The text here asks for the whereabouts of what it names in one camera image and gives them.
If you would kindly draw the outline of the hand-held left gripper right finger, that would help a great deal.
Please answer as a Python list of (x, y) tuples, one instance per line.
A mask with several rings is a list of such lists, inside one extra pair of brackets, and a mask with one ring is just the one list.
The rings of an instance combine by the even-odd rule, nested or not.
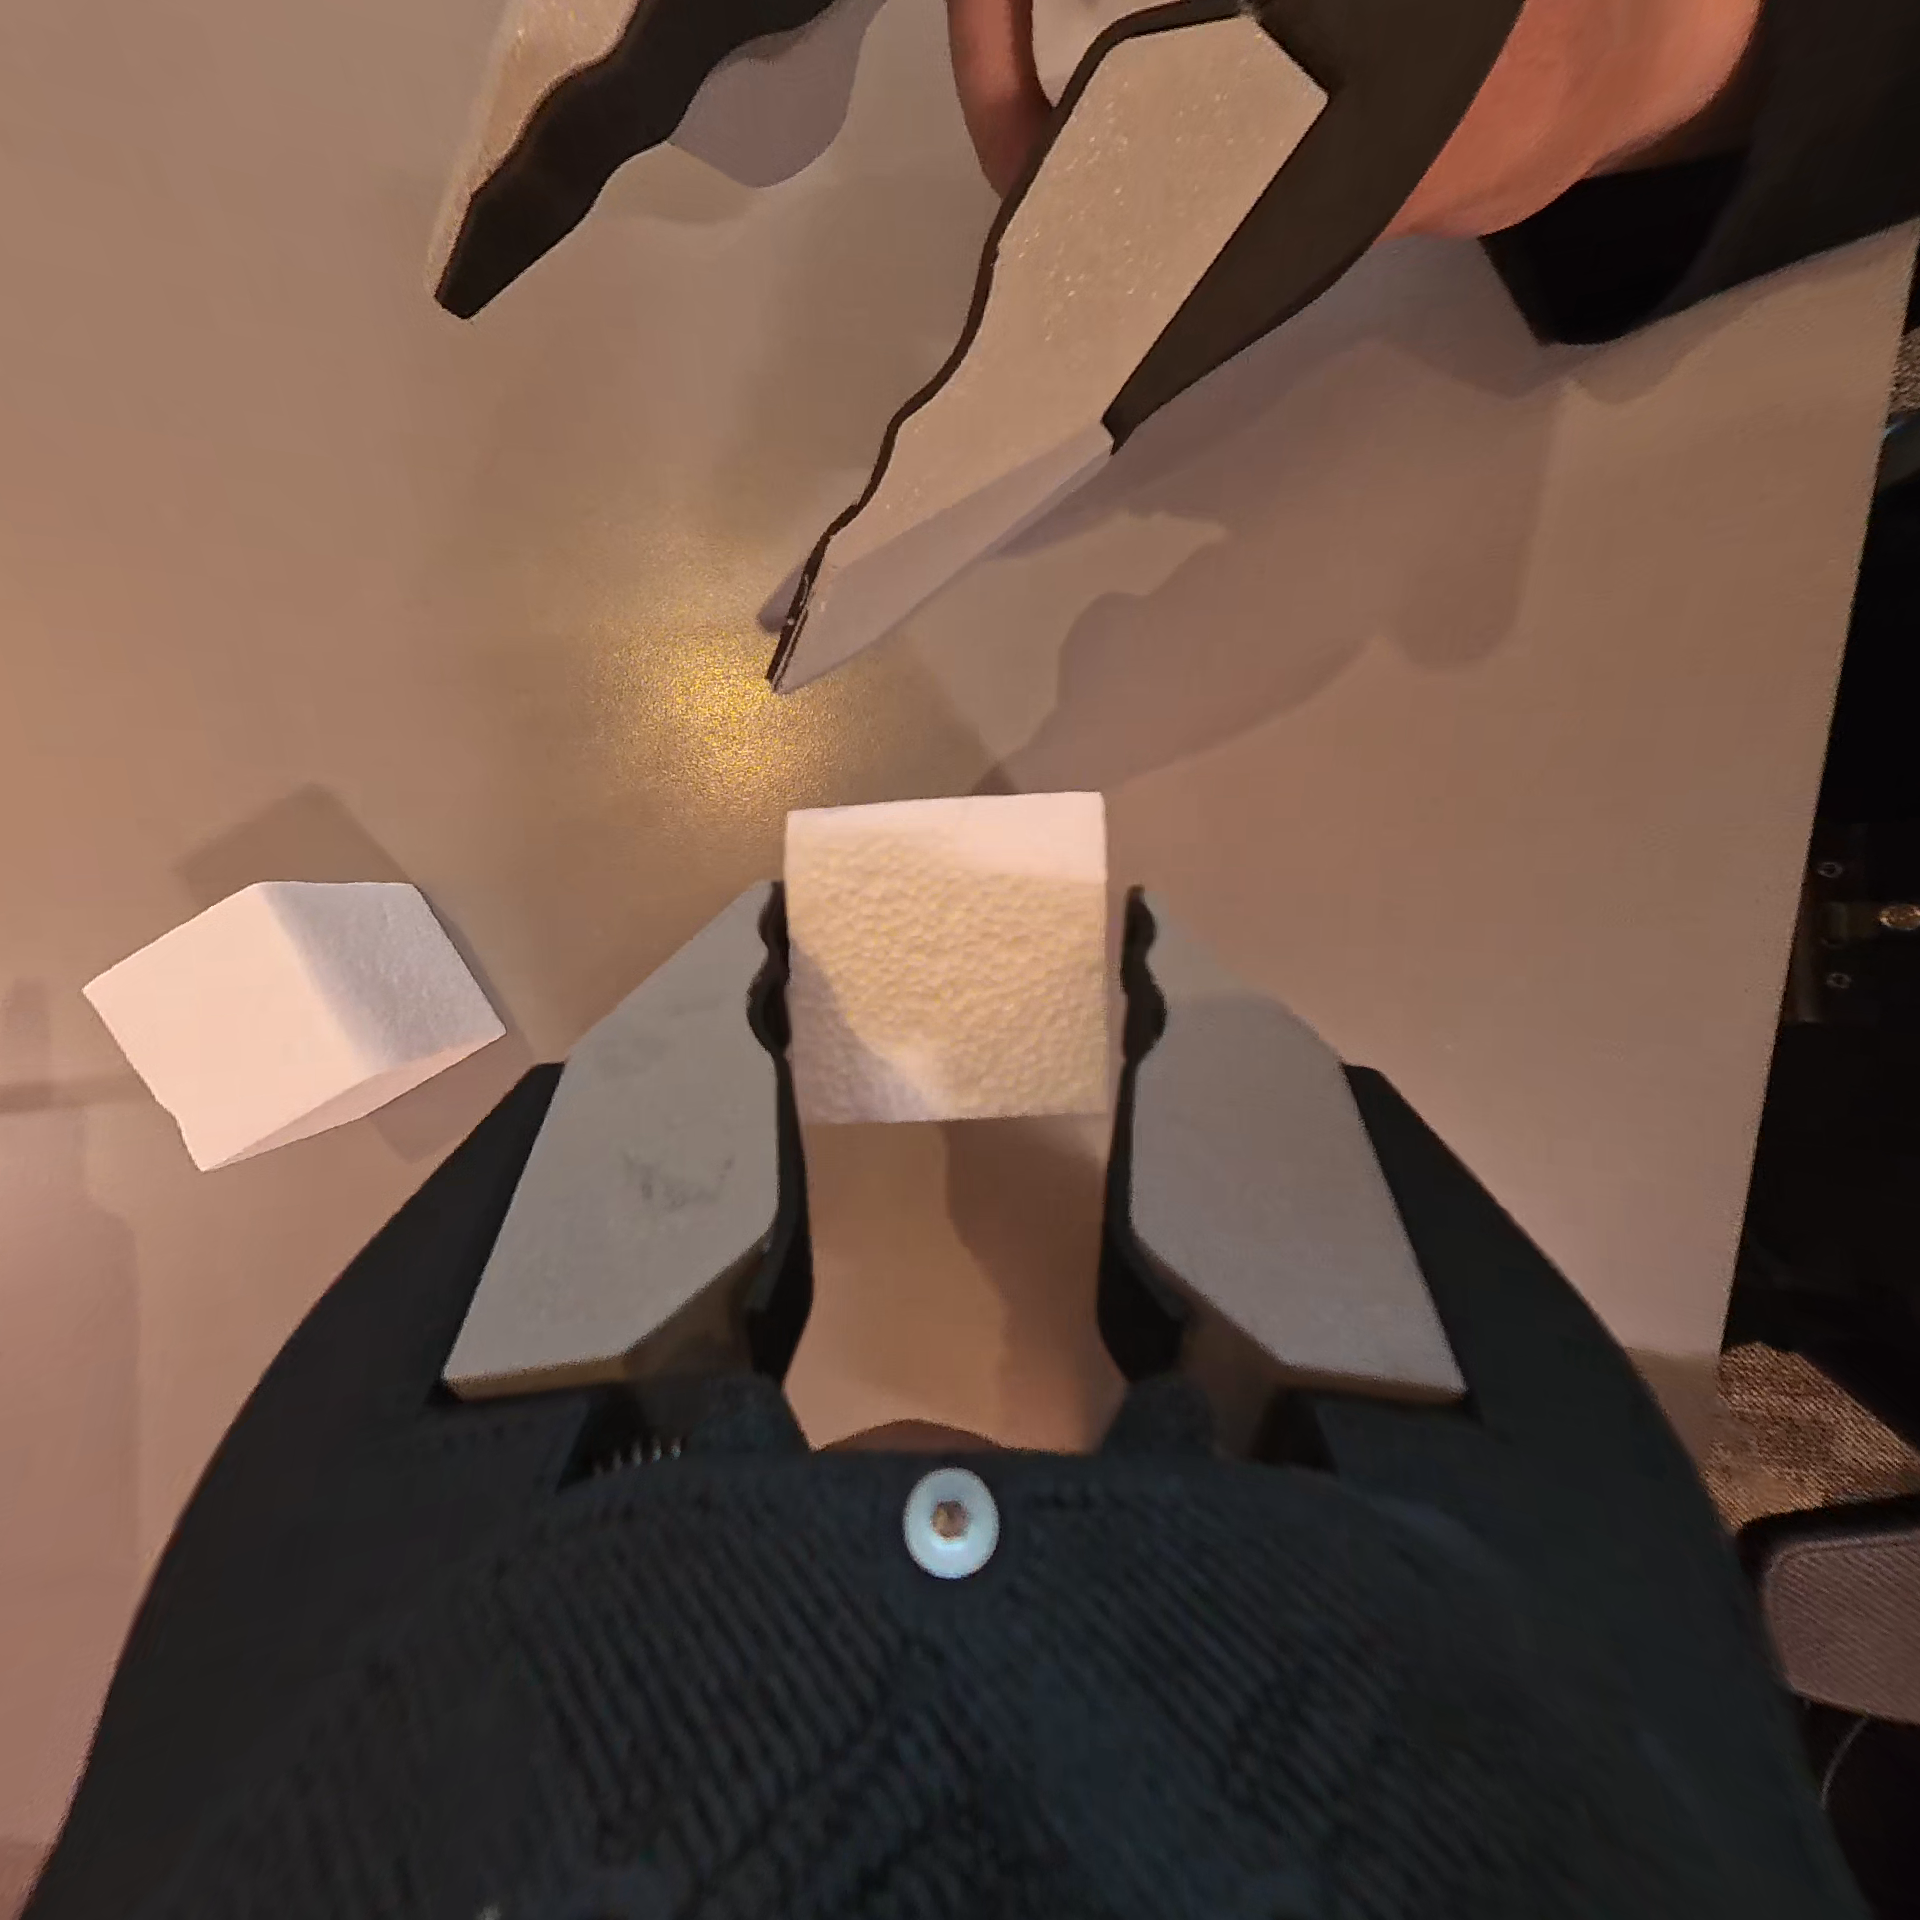
[(1121, 1376), (1461, 1402), (1465, 1380), (1345, 1066), (1131, 887), (1098, 1332)]

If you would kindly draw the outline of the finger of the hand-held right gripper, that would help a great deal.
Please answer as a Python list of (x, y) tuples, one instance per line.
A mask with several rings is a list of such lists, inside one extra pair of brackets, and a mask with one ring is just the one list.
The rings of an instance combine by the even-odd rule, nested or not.
[(1258, 17), (1116, 17), (1009, 193), (949, 362), (822, 530), (766, 677), (814, 683), (1116, 450), (1106, 416), (1328, 95)]
[(426, 255), (472, 320), (655, 147), (766, 187), (845, 122), (876, 3), (508, 3)]

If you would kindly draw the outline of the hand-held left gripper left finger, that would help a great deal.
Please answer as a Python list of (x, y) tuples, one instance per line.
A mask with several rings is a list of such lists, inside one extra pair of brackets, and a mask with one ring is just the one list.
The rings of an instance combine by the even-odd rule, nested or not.
[(785, 1380), (811, 1307), (785, 899), (745, 887), (561, 1067), (444, 1380)]

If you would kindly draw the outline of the white foam cube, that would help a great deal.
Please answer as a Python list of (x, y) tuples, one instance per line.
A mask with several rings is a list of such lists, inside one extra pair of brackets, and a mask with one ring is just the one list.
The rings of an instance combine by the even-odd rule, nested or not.
[(84, 985), (214, 1170), (311, 1140), (506, 1036), (416, 885), (261, 880)]
[(1102, 793), (794, 809), (781, 876), (805, 1125), (1108, 1107)]

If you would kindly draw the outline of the person's right forearm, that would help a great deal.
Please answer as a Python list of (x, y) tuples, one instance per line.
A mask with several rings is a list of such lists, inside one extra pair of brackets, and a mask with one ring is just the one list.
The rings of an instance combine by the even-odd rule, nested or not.
[(1754, 116), (1711, 157), (1581, 179), (1484, 240), (1545, 342), (1611, 342), (1916, 216), (1916, 6), (1765, 3)]

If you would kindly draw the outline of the person's right hand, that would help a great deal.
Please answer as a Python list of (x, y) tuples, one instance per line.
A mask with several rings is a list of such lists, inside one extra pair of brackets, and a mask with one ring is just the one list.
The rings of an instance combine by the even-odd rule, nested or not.
[[(946, 6), (956, 103), (1001, 196), (1051, 113), (1031, 15), (1031, 3)], [(1526, 3), (1384, 240), (1485, 236), (1581, 179), (1735, 147), (1754, 113), (1761, 15), (1761, 3)]]

